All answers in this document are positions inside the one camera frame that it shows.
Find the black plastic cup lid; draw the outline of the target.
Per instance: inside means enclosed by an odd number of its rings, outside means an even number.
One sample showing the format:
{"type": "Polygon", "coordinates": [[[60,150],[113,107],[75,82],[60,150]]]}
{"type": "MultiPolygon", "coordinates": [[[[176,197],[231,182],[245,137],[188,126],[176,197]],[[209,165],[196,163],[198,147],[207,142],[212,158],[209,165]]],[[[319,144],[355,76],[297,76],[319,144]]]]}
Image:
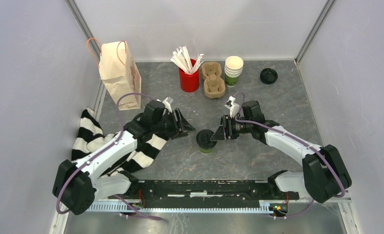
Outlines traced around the black plastic cup lid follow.
{"type": "Polygon", "coordinates": [[[217,142],[210,140],[210,138],[213,134],[214,134],[214,132],[212,130],[209,130],[209,129],[204,129],[204,130],[199,131],[196,135],[197,145],[198,146],[199,145],[201,145],[201,146],[215,145],[216,146],[217,142]]]}

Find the green paper coffee cup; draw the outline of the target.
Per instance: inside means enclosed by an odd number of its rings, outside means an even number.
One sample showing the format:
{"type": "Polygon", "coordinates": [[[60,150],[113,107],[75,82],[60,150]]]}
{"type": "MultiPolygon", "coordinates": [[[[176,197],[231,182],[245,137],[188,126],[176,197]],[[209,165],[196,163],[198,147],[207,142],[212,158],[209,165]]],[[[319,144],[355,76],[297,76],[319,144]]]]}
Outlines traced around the green paper coffee cup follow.
{"type": "Polygon", "coordinates": [[[199,150],[204,153],[204,154],[209,154],[213,151],[213,149],[215,148],[215,145],[212,145],[212,146],[201,146],[199,145],[199,150]]]}

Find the brown pulp cup carrier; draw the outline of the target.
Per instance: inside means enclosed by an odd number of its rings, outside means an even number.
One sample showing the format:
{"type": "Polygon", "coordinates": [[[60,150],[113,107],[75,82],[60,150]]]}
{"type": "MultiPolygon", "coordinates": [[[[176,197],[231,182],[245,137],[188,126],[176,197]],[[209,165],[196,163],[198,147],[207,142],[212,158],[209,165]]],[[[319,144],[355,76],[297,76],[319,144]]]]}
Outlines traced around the brown pulp cup carrier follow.
{"type": "Polygon", "coordinates": [[[201,65],[204,79],[204,93],[208,98],[221,98],[226,91],[224,80],[221,78],[222,68],[218,62],[204,62],[201,65]]]}

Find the beige paper gift bag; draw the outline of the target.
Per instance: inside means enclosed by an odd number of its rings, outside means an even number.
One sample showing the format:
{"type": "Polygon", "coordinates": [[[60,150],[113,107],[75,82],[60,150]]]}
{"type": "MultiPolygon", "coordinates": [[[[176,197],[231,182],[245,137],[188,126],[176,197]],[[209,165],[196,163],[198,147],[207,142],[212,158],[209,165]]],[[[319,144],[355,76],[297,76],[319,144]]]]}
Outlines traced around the beige paper gift bag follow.
{"type": "Polygon", "coordinates": [[[100,46],[96,59],[100,79],[119,110],[139,109],[142,78],[126,41],[105,43],[100,46]]]}

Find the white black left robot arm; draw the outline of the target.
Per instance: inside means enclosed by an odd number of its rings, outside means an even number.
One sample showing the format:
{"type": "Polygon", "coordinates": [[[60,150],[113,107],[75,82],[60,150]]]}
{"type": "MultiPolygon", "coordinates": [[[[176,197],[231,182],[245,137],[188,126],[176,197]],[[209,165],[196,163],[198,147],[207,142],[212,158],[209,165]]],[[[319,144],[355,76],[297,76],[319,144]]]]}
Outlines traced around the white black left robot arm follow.
{"type": "Polygon", "coordinates": [[[129,178],[131,170],[118,168],[130,163],[146,168],[169,139],[186,137],[196,130],[170,102],[170,98],[150,101],[143,113],[104,146],[75,161],[63,161],[53,186],[57,212],[79,215],[99,199],[113,195],[134,198],[138,185],[129,178]]]}

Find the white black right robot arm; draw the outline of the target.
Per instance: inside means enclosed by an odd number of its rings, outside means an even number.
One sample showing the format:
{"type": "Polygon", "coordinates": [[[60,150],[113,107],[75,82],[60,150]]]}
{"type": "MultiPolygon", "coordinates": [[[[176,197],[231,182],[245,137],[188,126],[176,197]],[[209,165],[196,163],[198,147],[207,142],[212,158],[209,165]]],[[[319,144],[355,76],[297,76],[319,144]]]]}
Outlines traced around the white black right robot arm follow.
{"type": "Polygon", "coordinates": [[[273,120],[265,119],[258,101],[242,105],[230,97],[225,105],[229,115],[221,117],[220,127],[210,141],[233,140],[241,134],[251,136],[261,143],[278,149],[302,166],[302,172],[278,172],[271,177],[267,193],[273,199],[286,192],[307,193],[324,203],[333,197],[343,197],[352,185],[351,177],[338,149],[333,145],[313,144],[287,131],[273,120]]]}

